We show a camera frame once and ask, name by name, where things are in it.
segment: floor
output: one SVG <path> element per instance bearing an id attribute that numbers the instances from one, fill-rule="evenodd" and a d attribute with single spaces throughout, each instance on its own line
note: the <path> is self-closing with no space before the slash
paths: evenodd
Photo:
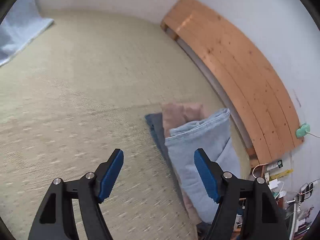
<path id="1" fill-rule="evenodd" d="M 55 24 L 0 68 L 0 215 L 28 233 L 50 183 L 94 171 L 115 148 L 124 166 L 102 205 L 114 239 L 194 239 L 145 114 L 163 102 L 223 107 L 207 80 L 159 26 L 99 12 L 50 12 Z M 234 125 L 242 165 L 249 159 Z M 80 239 L 86 239 L 74 201 Z"/>

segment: folded towel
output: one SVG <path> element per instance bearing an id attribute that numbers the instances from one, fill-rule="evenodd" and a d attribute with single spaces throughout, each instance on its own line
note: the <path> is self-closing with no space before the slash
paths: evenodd
<path id="1" fill-rule="evenodd" d="M 53 23 L 39 15 L 35 0 L 17 0 L 0 25 L 0 66 Z"/>
<path id="2" fill-rule="evenodd" d="M 168 103 L 162 105 L 164 137 L 170 137 L 170 129 L 187 122 L 208 118 L 210 113 L 201 103 Z"/>
<path id="3" fill-rule="evenodd" d="M 218 204 L 207 195 L 194 164 L 194 152 L 203 148 L 211 161 L 217 162 L 224 171 L 240 177 L 239 159 L 230 138 L 229 116 L 229 109 L 221 109 L 207 119 L 170 129 L 170 137 L 165 139 L 181 188 L 206 223 L 212 223 Z"/>

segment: yellow label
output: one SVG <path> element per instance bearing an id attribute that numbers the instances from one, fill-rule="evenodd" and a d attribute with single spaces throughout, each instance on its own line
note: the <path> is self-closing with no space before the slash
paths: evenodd
<path id="1" fill-rule="evenodd" d="M 270 181 L 274 180 L 274 179 L 279 179 L 279 178 L 282 178 L 284 176 L 287 176 L 288 174 L 292 173 L 293 172 L 293 169 L 291 170 L 286 170 L 286 171 L 283 171 L 283 172 L 280 172 L 278 174 L 275 174 L 275 175 L 272 175 L 270 176 Z"/>

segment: white cable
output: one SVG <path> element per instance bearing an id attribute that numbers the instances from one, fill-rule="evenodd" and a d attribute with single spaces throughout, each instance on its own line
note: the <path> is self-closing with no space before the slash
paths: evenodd
<path id="1" fill-rule="evenodd" d="M 314 136 L 314 137 L 320 138 L 320 136 L 315 135 L 315 134 L 313 134 L 313 133 L 311 133 L 311 132 L 306 131 L 306 133 L 308 133 L 308 134 L 310 134 L 310 135 L 312 135 L 312 136 Z"/>
<path id="2" fill-rule="evenodd" d="M 306 182 L 305 184 L 303 184 L 303 185 L 300 187 L 299 191 L 301 191 L 301 189 L 303 188 L 304 185 L 309 185 L 309 183 Z"/>
<path id="3" fill-rule="evenodd" d="M 320 179 L 316 179 L 316 180 L 314 180 L 313 182 L 310 182 L 309 184 L 314 183 L 314 182 L 316 182 L 316 181 L 318 181 L 318 180 L 320 180 Z M 304 192 L 304 193 L 299 193 L 299 192 L 297 192 L 297 191 L 287 191 L 287 192 L 294 192 L 294 193 L 297 193 L 297 194 L 299 194 L 299 195 L 304 195 L 304 194 L 307 194 L 307 193 L 309 193 L 310 191 L 312 191 L 315 187 L 316 187 L 316 185 L 314 185 L 311 190 L 309 190 L 309 191 L 307 191 L 307 192 Z"/>
<path id="4" fill-rule="evenodd" d="M 269 163 L 258 164 L 257 166 L 255 166 L 255 167 L 253 168 L 253 170 L 252 170 L 252 175 L 253 175 L 255 178 L 257 178 L 257 177 L 253 174 L 254 170 L 255 170 L 257 167 L 259 167 L 259 166 L 263 166 L 263 165 L 267 165 L 267 164 L 269 164 Z"/>
<path id="5" fill-rule="evenodd" d="M 297 215 L 297 204 L 293 204 L 293 219 L 292 219 L 292 227 L 291 227 L 291 231 L 290 231 L 290 236 L 289 236 L 289 239 L 293 239 L 293 234 L 294 234 L 294 231 L 295 231 L 295 228 L 296 228 L 296 222 L 297 222 L 297 219 L 296 219 L 296 215 Z"/>
<path id="6" fill-rule="evenodd" d="M 284 186 L 284 181 L 280 180 L 282 182 L 282 187 L 281 187 L 281 190 L 278 192 L 278 194 L 275 196 L 275 199 L 279 196 L 280 192 L 282 191 L 283 189 L 283 186 Z"/>

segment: green power strip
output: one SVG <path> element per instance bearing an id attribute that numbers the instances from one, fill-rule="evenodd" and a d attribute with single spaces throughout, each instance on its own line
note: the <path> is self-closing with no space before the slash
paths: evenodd
<path id="1" fill-rule="evenodd" d="M 310 124 L 304 123 L 296 130 L 296 136 L 297 138 L 303 137 L 307 132 L 310 132 Z"/>

